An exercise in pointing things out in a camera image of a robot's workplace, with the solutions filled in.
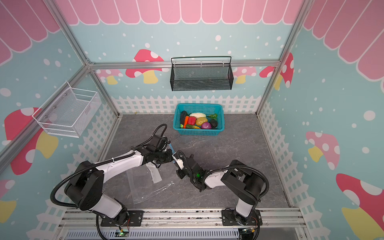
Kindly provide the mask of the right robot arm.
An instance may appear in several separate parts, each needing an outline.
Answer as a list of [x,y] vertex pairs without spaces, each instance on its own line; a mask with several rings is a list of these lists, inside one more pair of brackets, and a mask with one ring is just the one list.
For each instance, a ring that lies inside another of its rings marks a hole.
[[238,197],[234,209],[222,210],[224,225],[246,226],[261,223],[261,218],[256,215],[254,208],[270,188],[269,181],[262,172],[238,160],[233,160],[229,166],[218,170],[204,170],[194,160],[193,155],[187,158],[181,151],[175,152],[173,158],[178,168],[178,177],[188,177],[199,191],[227,187]]

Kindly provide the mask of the red pepper toy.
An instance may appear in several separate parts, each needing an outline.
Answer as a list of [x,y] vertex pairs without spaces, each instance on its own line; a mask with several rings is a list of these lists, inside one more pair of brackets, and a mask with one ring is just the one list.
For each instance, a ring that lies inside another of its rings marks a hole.
[[193,117],[193,116],[189,117],[188,125],[192,125],[192,126],[195,125],[196,124],[196,120],[197,120],[196,117]]

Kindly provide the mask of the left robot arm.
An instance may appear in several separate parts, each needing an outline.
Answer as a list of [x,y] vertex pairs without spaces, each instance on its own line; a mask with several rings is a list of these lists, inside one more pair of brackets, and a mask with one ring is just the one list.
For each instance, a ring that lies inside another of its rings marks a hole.
[[130,214],[121,202],[103,193],[104,184],[127,170],[148,163],[159,168],[173,161],[170,141],[153,135],[148,141],[118,157],[98,163],[84,161],[76,171],[58,183],[50,194],[51,202],[57,206],[89,211],[117,226],[124,225]]

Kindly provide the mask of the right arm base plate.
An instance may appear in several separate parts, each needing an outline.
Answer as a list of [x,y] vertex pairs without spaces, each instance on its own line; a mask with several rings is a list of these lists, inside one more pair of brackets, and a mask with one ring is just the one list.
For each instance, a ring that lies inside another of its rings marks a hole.
[[226,208],[222,210],[223,226],[262,226],[262,217],[259,210],[251,209],[248,217],[243,217],[235,209]]

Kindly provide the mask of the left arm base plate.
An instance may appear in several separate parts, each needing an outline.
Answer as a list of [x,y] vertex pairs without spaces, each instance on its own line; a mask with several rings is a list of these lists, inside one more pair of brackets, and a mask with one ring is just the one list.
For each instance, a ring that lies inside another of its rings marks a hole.
[[103,217],[102,227],[140,227],[144,218],[144,211],[128,210],[118,214],[115,218]]

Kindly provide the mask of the clear zip top bag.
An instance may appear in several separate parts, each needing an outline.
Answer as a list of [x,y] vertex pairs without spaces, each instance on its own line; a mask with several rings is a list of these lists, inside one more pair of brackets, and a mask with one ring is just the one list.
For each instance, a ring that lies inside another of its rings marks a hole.
[[147,163],[126,171],[133,204],[137,205],[175,186],[176,170],[174,162],[159,168]]

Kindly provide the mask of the teal plastic basket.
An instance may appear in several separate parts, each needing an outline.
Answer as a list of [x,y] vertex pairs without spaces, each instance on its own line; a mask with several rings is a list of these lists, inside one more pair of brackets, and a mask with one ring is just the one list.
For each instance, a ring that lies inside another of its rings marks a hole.
[[[181,125],[181,116],[182,112],[186,112],[187,114],[193,113],[202,113],[207,116],[209,115],[217,115],[214,120],[217,121],[218,126],[211,129],[200,129],[197,128],[182,128]],[[225,129],[225,118],[224,118],[224,110],[221,105],[218,104],[196,104],[196,103],[183,103],[178,104],[176,106],[174,120],[173,120],[173,128],[181,135],[189,135],[189,136],[217,136]]]

